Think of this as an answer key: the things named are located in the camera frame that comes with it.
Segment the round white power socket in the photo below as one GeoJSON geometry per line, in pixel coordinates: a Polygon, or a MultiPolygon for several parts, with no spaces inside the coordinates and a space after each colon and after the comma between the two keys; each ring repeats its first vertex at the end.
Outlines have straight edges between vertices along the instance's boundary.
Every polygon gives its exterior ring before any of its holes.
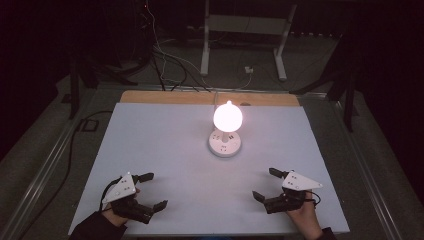
{"type": "Polygon", "coordinates": [[[208,139],[209,150],[216,156],[229,158],[236,155],[242,146],[242,141],[236,132],[214,130],[208,139]]]}

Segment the black rectangular floor frame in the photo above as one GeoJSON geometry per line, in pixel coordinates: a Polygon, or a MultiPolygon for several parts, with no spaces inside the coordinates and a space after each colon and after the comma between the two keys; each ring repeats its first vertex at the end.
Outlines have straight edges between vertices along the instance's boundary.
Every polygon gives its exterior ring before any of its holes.
{"type": "Polygon", "coordinates": [[[78,130],[81,132],[96,132],[99,126],[98,120],[93,119],[82,119],[78,126],[78,130]]]}

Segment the person's right hand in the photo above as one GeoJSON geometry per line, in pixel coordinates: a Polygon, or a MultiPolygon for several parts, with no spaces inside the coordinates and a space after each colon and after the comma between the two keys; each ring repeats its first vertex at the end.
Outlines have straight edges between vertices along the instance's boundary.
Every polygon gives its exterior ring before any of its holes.
{"type": "Polygon", "coordinates": [[[286,214],[306,240],[318,240],[323,235],[311,192],[306,193],[306,201],[299,209],[287,211],[286,214]]]}

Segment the white table cover sheet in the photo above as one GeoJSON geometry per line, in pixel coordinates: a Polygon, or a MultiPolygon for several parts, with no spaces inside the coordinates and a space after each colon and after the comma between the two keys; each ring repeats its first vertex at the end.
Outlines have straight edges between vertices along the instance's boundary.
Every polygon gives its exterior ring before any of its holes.
{"type": "Polygon", "coordinates": [[[293,170],[322,183],[319,222],[336,233],[349,230],[306,113],[301,107],[242,107],[241,150],[212,154],[211,105],[116,105],[73,221],[100,205],[106,185],[126,173],[151,172],[138,196],[165,210],[144,225],[130,222],[129,236],[277,235],[295,232],[284,213],[269,214],[253,194],[279,195],[282,181],[270,168],[293,170]]]}

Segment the person's left hand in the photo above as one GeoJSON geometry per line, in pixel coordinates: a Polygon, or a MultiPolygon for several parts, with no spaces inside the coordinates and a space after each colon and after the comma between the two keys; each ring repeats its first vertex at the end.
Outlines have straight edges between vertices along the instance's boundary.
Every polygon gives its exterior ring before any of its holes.
{"type": "Polygon", "coordinates": [[[114,213],[112,208],[101,211],[101,214],[114,226],[121,227],[128,222],[128,218],[121,217],[114,213]]]}

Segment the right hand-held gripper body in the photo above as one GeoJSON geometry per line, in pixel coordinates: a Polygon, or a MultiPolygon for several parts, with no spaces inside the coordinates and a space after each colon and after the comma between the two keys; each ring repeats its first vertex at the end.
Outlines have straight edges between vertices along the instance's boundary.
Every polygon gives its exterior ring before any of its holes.
{"type": "MultiPolygon", "coordinates": [[[[265,199],[263,202],[268,214],[287,212],[299,209],[306,201],[306,193],[312,189],[322,188],[323,185],[315,180],[305,177],[295,171],[287,171],[288,175],[282,179],[282,193],[274,198],[265,199]]],[[[321,198],[316,195],[312,197],[314,205],[320,203],[321,198]]]]}

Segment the aluminium rail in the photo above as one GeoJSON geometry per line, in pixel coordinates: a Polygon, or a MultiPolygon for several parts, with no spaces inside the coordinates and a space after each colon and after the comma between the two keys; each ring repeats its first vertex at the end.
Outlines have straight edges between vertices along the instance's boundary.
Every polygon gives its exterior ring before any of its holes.
{"type": "Polygon", "coordinates": [[[84,118],[77,114],[75,119],[71,119],[65,124],[64,130],[61,132],[58,140],[55,142],[55,145],[50,151],[48,157],[45,159],[43,165],[40,167],[39,171],[28,185],[28,188],[25,191],[22,199],[19,201],[18,206],[0,233],[0,240],[22,240],[33,224],[42,216],[49,205],[55,200],[71,171],[74,138],[77,132],[81,132],[78,130],[80,121],[82,119],[93,119],[93,116],[96,116],[96,113],[93,113],[84,118]],[[46,184],[54,173],[57,164],[62,158],[66,148],[69,149],[69,152],[66,160],[67,165],[64,177],[61,179],[57,189],[43,204],[43,207],[36,214],[33,214],[34,207],[39,200],[39,197],[43,193],[46,184]]]}
{"type": "Polygon", "coordinates": [[[353,134],[345,126],[343,116],[343,107],[340,102],[331,102],[331,108],[336,116],[338,124],[340,125],[343,135],[346,138],[347,145],[353,153],[354,163],[358,169],[360,179],[363,182],[367,191],[368,197],[373,205],[374,212],[376,213],[380,225],[382,226],[388,240],[403,240],[401,233],[393,220],[393,216],[386,204],[383,195],[377,186],[377,183],[369,169],[364,154],[356,142],[353,134]]]}

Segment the black metal stand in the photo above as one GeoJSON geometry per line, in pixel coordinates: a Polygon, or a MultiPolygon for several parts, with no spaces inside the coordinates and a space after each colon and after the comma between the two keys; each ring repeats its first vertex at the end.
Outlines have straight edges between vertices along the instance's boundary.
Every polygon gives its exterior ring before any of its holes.
{"type": "Polygon", "coordinates": [[[319,86],[332,82],[326,98],[329,101],[339,101],[344,96],[343,122],[350,132],[353,131],[354,73],[357,63],[356,47],[355,39],[349,34],[343,34],[339,38],[321,76],[304,87],[290,90],[291,94],[304,95],[319,86]]]}
{"type": "Polygon", "coordinates": [[[96,72],[105,74],[123,85],[136,86],[135,82],[129,81],[118,73],[113,72],[90,56],[83,56],[76,52],[70,52],[68,56],[70,70],[70,119],[76,116],[80,108],[79,82],[82,81],[88,88],[96,88],[99,84],[95,77],[96,72]]]}

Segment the glowing round bulb lamp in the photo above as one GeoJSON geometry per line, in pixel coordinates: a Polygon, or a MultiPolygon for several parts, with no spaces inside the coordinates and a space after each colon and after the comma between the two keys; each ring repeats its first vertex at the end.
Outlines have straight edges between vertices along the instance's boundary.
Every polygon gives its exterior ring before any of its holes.
{"type": "Polygon", "coordinates": [[[222,142],[227,143],[229,134],[236,132],[242,126],[243,114],[238,106],[228,100],[215,110],[213,123],[222,132],[222,142]]]}

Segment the white metal stand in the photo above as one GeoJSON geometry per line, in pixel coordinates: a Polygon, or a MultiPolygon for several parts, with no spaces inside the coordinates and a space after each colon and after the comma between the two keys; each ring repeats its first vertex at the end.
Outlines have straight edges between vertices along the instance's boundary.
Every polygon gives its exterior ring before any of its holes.
{"type": "Polygon", "coordinates": [[[278,79],[285,81],[285,70],[282,53],[285,48],[297,4],[290,4],[285,18],[253,17],[238,15],[219,15],[210,12],[210,0],[205,0],[203,50],[200,65],[200,74],[207,76],[209,73],[210,59],[210,32],[219,31],[225,33],[249,33],[275,35],[280,37],[279,45],[273,49],[273,57],[277,70],[278,79]]]}

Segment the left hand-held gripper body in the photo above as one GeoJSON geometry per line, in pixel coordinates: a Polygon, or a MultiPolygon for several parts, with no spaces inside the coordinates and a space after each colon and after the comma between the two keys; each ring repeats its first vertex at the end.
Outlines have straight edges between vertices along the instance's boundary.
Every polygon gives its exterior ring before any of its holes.
{"type": "Polygon", "coordinates": [[[153,216],[153,209],[139,204],[135,199],[137,183],[133,182],[132,176],[128,172],[111,181],[102,193],[101,206],[109,204],[115,214],[148,224],[153,216]]]}

